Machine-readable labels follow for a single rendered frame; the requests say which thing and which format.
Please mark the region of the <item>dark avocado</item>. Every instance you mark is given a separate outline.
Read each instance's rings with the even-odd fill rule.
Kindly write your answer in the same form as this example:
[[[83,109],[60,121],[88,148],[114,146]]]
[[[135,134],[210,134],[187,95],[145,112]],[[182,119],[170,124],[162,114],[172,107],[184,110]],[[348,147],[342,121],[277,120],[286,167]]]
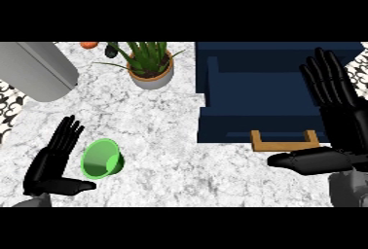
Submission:
[[[117,54],[119,54],[117,48],[119,48],[119,43],[117,42],[111,42],[107,45],[105,55],[107,55],[108,58],[114,58],[117,56]]]

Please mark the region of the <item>grey rounded appliance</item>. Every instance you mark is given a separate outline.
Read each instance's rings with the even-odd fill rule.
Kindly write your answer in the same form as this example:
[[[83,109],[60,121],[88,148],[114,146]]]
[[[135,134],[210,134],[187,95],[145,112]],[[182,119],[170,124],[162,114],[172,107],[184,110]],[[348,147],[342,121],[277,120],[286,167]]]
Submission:
[[[39,102],[63,98],[79,70],[52,42],[0,42],[0,79]]]

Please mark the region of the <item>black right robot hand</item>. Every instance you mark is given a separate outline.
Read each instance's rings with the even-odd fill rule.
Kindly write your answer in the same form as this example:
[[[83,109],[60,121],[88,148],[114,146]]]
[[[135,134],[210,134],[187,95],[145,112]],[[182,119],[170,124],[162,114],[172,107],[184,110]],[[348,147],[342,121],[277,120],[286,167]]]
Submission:
[[[352,169],[368,173],[368,100],[357,94],[333,51],[317,48],[299,70],[320,107],[331,146],[275,154],[268,165],[300,175]]]

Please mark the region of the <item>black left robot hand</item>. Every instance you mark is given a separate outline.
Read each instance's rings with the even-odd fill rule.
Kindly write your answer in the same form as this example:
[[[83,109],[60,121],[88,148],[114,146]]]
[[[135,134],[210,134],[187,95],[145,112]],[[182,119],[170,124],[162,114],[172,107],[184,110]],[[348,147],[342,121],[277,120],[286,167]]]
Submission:
[[[64,177],[70,155],[83,129],[85,126],[76,120],[76,116],[64,118],[49,144],[39,151],[27,170],[24,180],[27,196],[40,196],[42,194],[74,196],[97,189],[94,182]]]

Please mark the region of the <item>navy blue open drawer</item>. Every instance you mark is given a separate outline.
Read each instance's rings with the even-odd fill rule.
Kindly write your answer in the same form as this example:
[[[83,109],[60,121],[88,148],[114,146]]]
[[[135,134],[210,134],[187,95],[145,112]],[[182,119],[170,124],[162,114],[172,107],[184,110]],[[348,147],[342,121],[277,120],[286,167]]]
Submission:
[[[329,141],[320,108],[299,71],[315,49],[333,51],[343,64],[364,52],[360,42],[198,42],[196,91],[197,141],[247,143],[258,130],[268,142],[300,142],[314,130]]]

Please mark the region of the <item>potted green plant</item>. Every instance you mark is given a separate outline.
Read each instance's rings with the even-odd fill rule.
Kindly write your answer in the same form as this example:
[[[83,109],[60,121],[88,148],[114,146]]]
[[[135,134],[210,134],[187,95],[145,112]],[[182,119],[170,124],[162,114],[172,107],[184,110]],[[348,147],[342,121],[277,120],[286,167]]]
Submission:
[[[108,43],[108,48],[126,59],[132,81],[142,89],[154,90],[164,87],[175,76],[175,57],[166,42],[129,42],[132,53],[126,53],[117,42]]]

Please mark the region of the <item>green cup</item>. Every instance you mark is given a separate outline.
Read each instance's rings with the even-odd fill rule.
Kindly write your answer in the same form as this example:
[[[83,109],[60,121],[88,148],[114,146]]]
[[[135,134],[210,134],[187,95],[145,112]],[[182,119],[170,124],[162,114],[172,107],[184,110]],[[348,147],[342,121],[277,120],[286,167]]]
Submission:
[[[113,139],[98,139],[86,147],[80,158],[80,170],[89,179],[102,179],[117,174],[123,170],[125,164],[120,146]]]

